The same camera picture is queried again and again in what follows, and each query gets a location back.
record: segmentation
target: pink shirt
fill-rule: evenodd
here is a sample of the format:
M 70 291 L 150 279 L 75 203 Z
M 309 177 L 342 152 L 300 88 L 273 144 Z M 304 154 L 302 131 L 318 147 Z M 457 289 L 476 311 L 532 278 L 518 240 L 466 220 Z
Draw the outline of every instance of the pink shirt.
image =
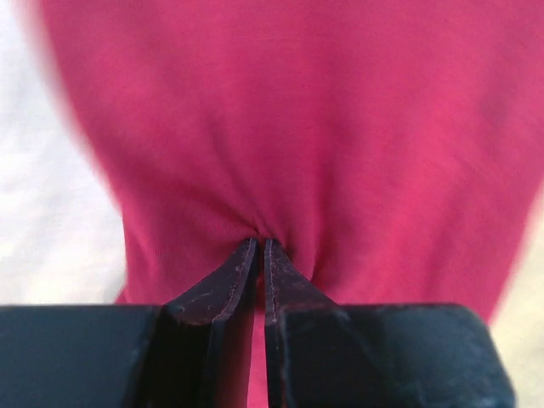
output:
M 121 301 L 251 236 L 340 303 L 485 319 L 544 171 L 544 3 L 41 1 L 121 208 Z M 264 407 L 262 316 L 251 407 Z

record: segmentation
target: red cloth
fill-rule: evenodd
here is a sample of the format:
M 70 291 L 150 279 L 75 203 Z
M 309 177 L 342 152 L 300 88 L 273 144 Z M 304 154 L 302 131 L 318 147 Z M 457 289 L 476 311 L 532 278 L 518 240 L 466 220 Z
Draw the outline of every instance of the red cloth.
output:
M 488 319 L 544 170 L 543 6 L 43 0 L 122 210 L 124 301 L 166 302 L 256 236 L 338 302 Z

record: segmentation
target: black object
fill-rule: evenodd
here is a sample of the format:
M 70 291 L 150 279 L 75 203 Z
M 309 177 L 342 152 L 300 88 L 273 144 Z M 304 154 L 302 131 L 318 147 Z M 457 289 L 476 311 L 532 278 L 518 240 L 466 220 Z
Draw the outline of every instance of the black object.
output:
M 163 306 L 0 308 L 0 408 L 246 405 L 257 242 Z M 339 306 L 264 248 L 269 406 L 506 408 L 485 325 L 456 305 Z

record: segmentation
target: red fabric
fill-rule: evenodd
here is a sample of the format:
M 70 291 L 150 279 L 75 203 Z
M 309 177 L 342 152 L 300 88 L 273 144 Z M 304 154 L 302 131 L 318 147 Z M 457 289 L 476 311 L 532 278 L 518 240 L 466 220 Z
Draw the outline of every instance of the red fabric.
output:
M 256 236 L 338 302 L 488 319 L 544 169 L 543 6 L 43 0 L 122 210 L 124 301 L 166 302 Z

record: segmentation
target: metal jaw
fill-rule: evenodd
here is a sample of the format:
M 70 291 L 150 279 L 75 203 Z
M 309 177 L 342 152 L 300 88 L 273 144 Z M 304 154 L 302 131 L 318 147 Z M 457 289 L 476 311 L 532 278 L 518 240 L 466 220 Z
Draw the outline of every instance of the metal jaw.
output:
M 247 404 L 255 240 L 163 306 L 0 308 L 0 407 Z M 269 406 L 515 406 L 485 325 L 452 304 L 338 305 L 264 248 Z

